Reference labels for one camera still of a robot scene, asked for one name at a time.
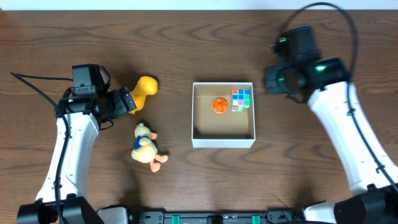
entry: white box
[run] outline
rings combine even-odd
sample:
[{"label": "white box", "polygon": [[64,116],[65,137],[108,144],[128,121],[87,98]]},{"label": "white box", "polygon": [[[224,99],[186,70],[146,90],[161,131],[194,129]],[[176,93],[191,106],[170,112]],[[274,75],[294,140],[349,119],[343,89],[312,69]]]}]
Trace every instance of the white box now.
[{"label": "white box", "polygon": [[[231,112],[232,90],[250,90],[247,112]],[[256,140],[252,83],[203,82],[192,87],[192,145],[212,148],[250,148]],[[227,112],[216,114],[212,103],[228,102]]]}]

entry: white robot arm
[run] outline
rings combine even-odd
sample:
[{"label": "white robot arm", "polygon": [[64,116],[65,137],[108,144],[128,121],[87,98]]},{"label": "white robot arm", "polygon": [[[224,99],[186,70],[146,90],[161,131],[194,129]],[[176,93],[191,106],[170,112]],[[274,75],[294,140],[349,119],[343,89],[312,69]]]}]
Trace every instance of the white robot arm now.
[{"label": "white robot arm", "polygon": [[[87,176],[91,152],[98,135],[99,127],[92,113],[71,113],[65,115],[69,123],[70,138],[61,171],[60,199],[68,195],[87,198]],[[52,156],[50,169],[44,185],[36,196],[44,203],[55,201],[54,177],[65,140],[65,125],[62,118],[57,120],[57,142]]]},{"label": "white robot arm", "polygon": [[[394,182],[398,182],[398,167],[377,140],[362,111],[353,84],[339,82],[326,86],[324,91],[315,90],[308,101],[308,105],[318,116],[336,149],[346,172],[351,193],[360,195],[365,194],[371,184],[380,189],[390,185],[390,182],[384,174],[378,172],[377,164],[361,139],[351,115],[347,113],[349,110],[346,94],[347,85],[351,85],[349,97],[351,105],[355,109],[355,118],[360,130],[376,157],[385,166],[384,169],[388,175]],[[336,223],[334,207],[335,203],[319,203],[305,208],[303,214],[308,221]]]}]

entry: black camera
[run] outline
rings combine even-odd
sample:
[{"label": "black camera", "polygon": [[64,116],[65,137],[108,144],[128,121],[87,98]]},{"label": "black camera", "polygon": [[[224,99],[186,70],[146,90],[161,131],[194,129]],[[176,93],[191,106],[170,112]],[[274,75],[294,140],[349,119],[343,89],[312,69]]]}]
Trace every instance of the black camera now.
[{"label": "black camera", "polygon": [[310,26],[282,33],[273,51],[279,56],[279,64],[266,68],[267,94],[301,94],[300,101],[306,102],[314,90],[349,80],[349,73],[339,58],[321,59]]},{"label": "black camera", "polygon": [[66,90],[58,104],[65,114],[93,113],[101,125],[107,121],[113,123],[114,118],[136,109],[127,87],[108,92],[111,76],[103,66],[74,65],[72,74],[73,87]]}]

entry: orange lid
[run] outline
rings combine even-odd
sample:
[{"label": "orange lid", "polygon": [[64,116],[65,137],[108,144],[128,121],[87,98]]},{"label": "orange lid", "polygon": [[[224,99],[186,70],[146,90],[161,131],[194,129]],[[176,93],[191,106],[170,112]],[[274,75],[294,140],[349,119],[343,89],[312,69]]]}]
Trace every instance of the orange lid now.
[{"label": "orange lid", "polygon": [[222,98],[218,98],[213,102],[213,111],[216,114],[223,114],[228,109],[228,103]]}]

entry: wood grain surface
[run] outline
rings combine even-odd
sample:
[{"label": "wood grain surface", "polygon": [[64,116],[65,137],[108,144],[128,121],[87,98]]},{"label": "wood grain surface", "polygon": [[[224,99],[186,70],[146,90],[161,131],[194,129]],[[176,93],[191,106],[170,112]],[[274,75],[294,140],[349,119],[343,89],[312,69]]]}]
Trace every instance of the wood grain surface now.
[{"label": "wood grain surface", "polygon": [[[350,197],[339,158],[306,105],[265,95],[268,45],[291,11],[58,11],[0,15],[0,223],[16,223],[33,203],[56,137],[52,106],[9,72],[72,77],[72,65],[104,65],[112,89],[132,90],[142,75],[159,92],[135,116],[100,132],[90,162],[88,199],[95,209],[265,210]],[[398,15],[350,11],[360,46],[354,82],[381,144],[398,162]],[[292,24],[315,27],[324,57],[349,63],[351,39],[335,11],[308,11]],[[70,82],[30,80],[58,101]],[[257,140],[250,149],[193,149],[193,82],[254,84]],[[134,128],[145,119],[170,160],[152,174],[131,159]]]}]

